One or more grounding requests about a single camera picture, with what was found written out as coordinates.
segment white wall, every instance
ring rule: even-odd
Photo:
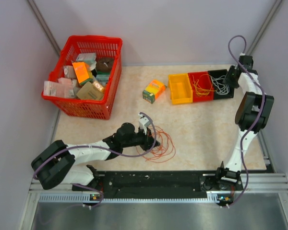
[[[124,65],[232,63],[228,40],[252,42],[274,1],[35,0],[61,48],[70,35],[117,36]]]
[[[41,99],[57,57],[25,0],[0,0],[0,230],[17,229],[57,109]]]
[[[254,68],[266,92],[275,98],[265,133],[277,168],[288,177],[288,0],[255,50]]]

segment yellow bin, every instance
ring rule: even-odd
[[[193,90],[187,73],[170,74],[168,87],[171,91],[172,104],[193,102]]]

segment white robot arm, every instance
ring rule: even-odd
[[[53,142],[38,157],[31,166],[44,189],[51,189],[59,184],[88,185],[94,180],[96,170],[84,163],[90,161],[107,161],[123,155],[123,149],[140,146],[144,151],[160,145],[148,128],[149,119],[139,114],[139,129],[131,123],[124,123],[113,135],[91,144],[66,145],[62,140]]]
[[[249,71],[253,79],[240,69],[239,66],[231,66],[226,75],[225,82],[235,88],[241,87],[244,97],[235,117],[235,123],[239,127],[236,141],[229,155],[222,163],[221,169],[218,168],[217,170],[219,180],[231,181],[233,183],[238,181],[242,170],[241,152],[243,152],[243,156],[245,156],[252,140],[257,136],[259,130],[265,127],[274,102],[273,96],[265,95],[264,109],[260,119],[254,128],[245,136],[248,129],[256,120],[263,95],[261,89],[258,87],[260,84],[257,71],[252,69],[252,56],[246,56],[241,53],[239,62]],[[241,149],[241,139],[243,137],[243,149]]]

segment red bin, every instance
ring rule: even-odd
[[[63,66],[72,65],[80,53],[96,53],[96,60],[103,57],[113,57],[114,64],[106,87],[103,100],[78,100],[44,96],[42,98],[53,102],[69,116],[81,116],[109,120],[121,74],[122,40],[104,36],[71,36],[68,38],[54,70],[50,73],[50,81],[58,82],[64,77]]]
[[[194,87],[194,81],[198,80],[198,86],[202,89],[213,89],[213,85],[207,71],[188,73],[188,75],[193,90],[193,102],[206,102],[214,99],[213,91],[209,92],[209,94],[206,96],[199,96],[196,94]]]

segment beige table surface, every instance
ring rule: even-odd
[[[153,79],[167,84],[169,74],[228,68],[229,65],[123,67],[110,120],[61,113],[55,140],[62,139],[67,144],[96,142],[115,133],[124,122],[133,123],[137,130],[138,113],[144,112],[171,135],[177,150],[174,158],[153,163],[142,157],[118,156],[90,164],[101,171],[215,170],[234,143],[234,117],[243,98],[242,90],[236,89],[233,99],[179,105],[172,105],[169,89],[153,104],[142,98],[142,91]],[[125,148],[123,153],[137,154],[135,147]],[[248,169],[266,169],[258,139],[251,143],[245,161]]]

